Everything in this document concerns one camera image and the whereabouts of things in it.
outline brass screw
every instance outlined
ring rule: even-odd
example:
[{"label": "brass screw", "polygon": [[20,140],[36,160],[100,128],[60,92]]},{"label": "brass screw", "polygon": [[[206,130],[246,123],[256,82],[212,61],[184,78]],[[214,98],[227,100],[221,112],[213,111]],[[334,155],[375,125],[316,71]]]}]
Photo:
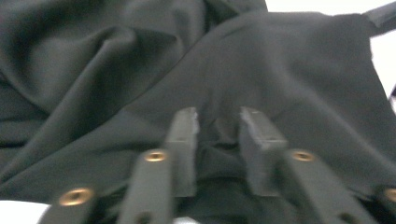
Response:
[{"label": "brass screw", "polygon": [[90,189],[72,189],[59,199],[61,206],[75,206],[87,202],[93,196]]},{"label": "brass screw", "polygon": [[146,156],[146,161],[164,161],[166,155],[163,152],[151,152]]},{"label": "brass screw", "polygon": [[385,190],[385,195],[389,200],[396,203],[396,189],[387,189]]},{"label": "brass screw", "polygon": [[297,151],[293,153],[293,158],[297,161],[312,161],[315,157],[311,153]]}]

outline black fabric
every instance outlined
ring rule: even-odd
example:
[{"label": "black fabric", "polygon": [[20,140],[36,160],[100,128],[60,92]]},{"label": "black fabric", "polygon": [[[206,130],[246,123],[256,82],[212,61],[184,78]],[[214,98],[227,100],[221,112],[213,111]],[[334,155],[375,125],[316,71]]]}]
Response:
[{"label": "black fabric", "polygon": [[372,24],[262,8],[230,18],[201,0],[2,1],[0,199],[115,186],[189,106],[206,184],[182,215],[260,223],[244,187],[240,106],[319,154],[356,195],[395,185],[396,117],[371,62]]}]

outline black strap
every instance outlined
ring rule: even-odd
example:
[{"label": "black strap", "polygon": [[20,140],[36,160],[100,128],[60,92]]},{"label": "black strap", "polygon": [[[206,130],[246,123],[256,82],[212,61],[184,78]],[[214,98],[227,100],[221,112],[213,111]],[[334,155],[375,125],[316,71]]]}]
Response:
[{"label": "black strap", "polygon": [[373,35],[382,35],[396,29],[396,2],[375,8],[363,15],[374,25]]}]

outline metal bolt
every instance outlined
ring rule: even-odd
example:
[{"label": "metal bolt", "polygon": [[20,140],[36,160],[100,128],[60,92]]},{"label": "metal bolt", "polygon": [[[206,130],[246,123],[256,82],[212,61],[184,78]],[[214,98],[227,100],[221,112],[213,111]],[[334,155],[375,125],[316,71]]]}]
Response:
[{"label": "metal bolt", "polygon": [[75,206],[87,202],[93,196],[91,189],[72,189],[59,199],[61,206]]},{"label": "metal bolt", "polygon": [[305,151],[297,151],[293,153],[293,158],[297,161],[312,161],[315,157],[311,153]]},{"label": "metal bolt", "polygon": [[166,155],[163,152],[152,152],[146,156],[146,161],[164,161]]}]

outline white background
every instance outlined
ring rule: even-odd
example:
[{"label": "white background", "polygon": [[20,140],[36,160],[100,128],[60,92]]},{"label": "white background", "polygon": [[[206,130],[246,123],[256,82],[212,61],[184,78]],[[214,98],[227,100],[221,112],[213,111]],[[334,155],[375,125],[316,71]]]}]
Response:
[{"label": "white background", "polygon": [[[267,0],[269,11],[319,11],[328,15],[362,13],[393,0]],[[396,32],[372,39],[373,62],[387,96],[396,83]],[[36,224],[48,206],[0,201],[1,224]]]}]

